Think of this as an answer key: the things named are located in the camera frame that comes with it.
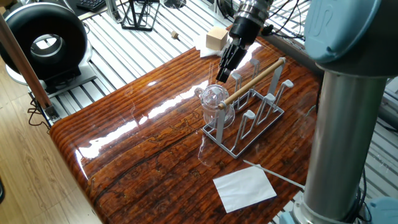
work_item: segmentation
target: wooden pole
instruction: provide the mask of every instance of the wooden pole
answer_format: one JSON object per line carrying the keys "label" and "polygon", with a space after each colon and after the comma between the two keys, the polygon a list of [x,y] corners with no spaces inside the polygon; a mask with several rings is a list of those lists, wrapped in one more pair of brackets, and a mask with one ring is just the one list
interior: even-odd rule
{"label": "wooden pole", "polygon": [[[224,100],[225,106],[230,105],[232,102],[237,100],[240,96],[244,95],[245,92],[249,91],[250,88],[255,86],[259,81],[261,81],[264,77],[269,75],[271,72],[273,72],[275,69],[277,69],[279,66],[283,65],[285,61],[283,59],[279,59],[277,62],[275,62],[273,65],[271,65],[269,68],[267,68],[265,71],[260,73],[256,78],[251,80],[248,84],[244,85],[242,88],[240,88],[238,91],[236,91],[234,94],[232,94],[230,97],[228,97],[226,100]],[[224,109],[224,104],[220,103],[218,105],[218,109],[223,110]]]}
{"label": "wooden pole", "polygon": [[36,73],[33,71],[32,66],[30,66],[30,63],[28,62],[21,47],[15,39],[14,34],[12,34],[2,15],[0,15],[0,42],[6,49],[6,52],[10,55],[14,64],[17,66],[18,71],[25,78],[26,83],[29,85],[32,93],[41,107],[46,109],[51,106],[52,104],[49,96],[47,96],[46,92],[44,91],[39,79],[36,76]]}

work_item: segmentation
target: clear glass mug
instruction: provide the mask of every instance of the clear glass mug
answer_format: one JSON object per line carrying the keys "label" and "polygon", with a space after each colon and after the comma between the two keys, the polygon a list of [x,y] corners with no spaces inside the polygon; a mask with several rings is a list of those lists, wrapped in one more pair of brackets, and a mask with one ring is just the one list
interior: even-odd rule
{"label": "clear glass mug", "polygon": [[[199,97],[200,103],[204,109],[203,117],[206,124],[211,128],[217,128],[217,121],[220,110],[218,105],[229,97],[226,88],[220,85],[210,85],[204,90],[197,88],[195,95]],[[225,111],[224,128],[227,128],[235,119],[235,110],[229,105]]]}

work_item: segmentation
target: dish drying rack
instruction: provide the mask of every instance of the dish drying rack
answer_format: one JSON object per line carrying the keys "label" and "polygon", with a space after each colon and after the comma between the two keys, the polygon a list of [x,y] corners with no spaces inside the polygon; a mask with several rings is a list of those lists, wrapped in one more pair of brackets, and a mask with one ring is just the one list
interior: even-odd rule
{"label": "dish drying rack", "polygon": [[[250,60],[250,63],[254,66],[254,73],[252,75],[252,80],[242,87],[241,75],[233,73],[231,76],[235,79],[236,82],[234,94],[232,94],[230,97],[228,97],[226,100],[222,101],[218,105],[219,112],[218,112],[216,128],[212,128],[209,124],[206,124],[202,128],[203,132],[212,141],[217,143],[219,147],[224,149],[229,155],[231,155],[235,159],[238,158],[260,135],[262,135],[265,131],[267,131],[284,114],[285,111],[282,110],[280,107],[278,107],[278,102],[284,92],[284,89],[286,87],[292,88],[294,85],[290,80],[284,81],[281,84],[276,96],[274,96],[280,75],[282,74],[282,71],[285,67],[286,63],[285,58],[283,57],[279,58],[278,61],[276,61],[269,68],[264,70],[260,75],[258,75],[259,61],[252,58]],[[272,77],[267,95],[263,96],[255,90],[256,84],[272,72],[274,72],[274,76]],[[258,108],[257,113],[254,113],[251,110],[247,110],[243,114],[242,120],[239,125],[238,133],[235,138],[234,145],[228,148],[223,144],[226,109],[228,108],[228,105],[233,104],[235,112],[241,111],[247,105],[249,99],[252,97],[257,97],[260,99],[261,101],[260,107]],[[262,115],[265,113],[264,110],[265,108],[267,108],[267,105],[269,105],[268,112],[266,112],[265,117],[262,118]],[[247,138],[249,134],[253,131],[253,129],[258,128],[260,124],[262,124],[265,120],[267,120],[267,118],[271,113],[278,113],[278,115],[257,136],[255,136],[254,139],[252,139],[246,146],[244,146],[243,149],[241,149],[237,154],[235,154],[234,151],[237,148],[238,142]],[[250,129],[245,133],[246,123],[248,122],[248,120],[252,120],[252,125]]]}

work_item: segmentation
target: glossy wooden table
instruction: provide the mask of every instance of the glossy wooden table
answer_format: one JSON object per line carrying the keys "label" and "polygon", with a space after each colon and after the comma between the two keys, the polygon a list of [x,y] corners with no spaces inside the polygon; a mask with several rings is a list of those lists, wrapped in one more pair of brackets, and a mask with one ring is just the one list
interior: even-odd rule
{"label": "glossy wooden table", "polygon": [[[261,71],[283,56],[258,41],[238,69],[245,83],[251,58]],[[295,86],[280,100],[285,114],[238,159],[202,133],[194,90],[215,83],[220,58],[200,58],[195,49],[57,122],[51,138],[104,223],[268,223],[298,187],[267,175],[277,197],[226,214],[213,179],[248,167],[246,159],[305,183],[314,128],[305,115],[318,83],[286,58],[280,80]],[[266,93],[271,78],[256,89]],[[223,85],[232,94],[233,78]]]}

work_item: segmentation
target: wooden floor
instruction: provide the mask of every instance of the wooden floor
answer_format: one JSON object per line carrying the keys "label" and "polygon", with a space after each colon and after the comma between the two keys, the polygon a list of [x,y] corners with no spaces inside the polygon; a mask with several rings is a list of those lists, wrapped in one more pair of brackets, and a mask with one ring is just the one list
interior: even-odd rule
{"label": "wooden floor", "polygon": [[[12,81],[0,58],[0,177],[6,198],[0,223],[101,223],[44,125],[28,124],[27,87]],[[44,119],[34,115],[33,123]]]}

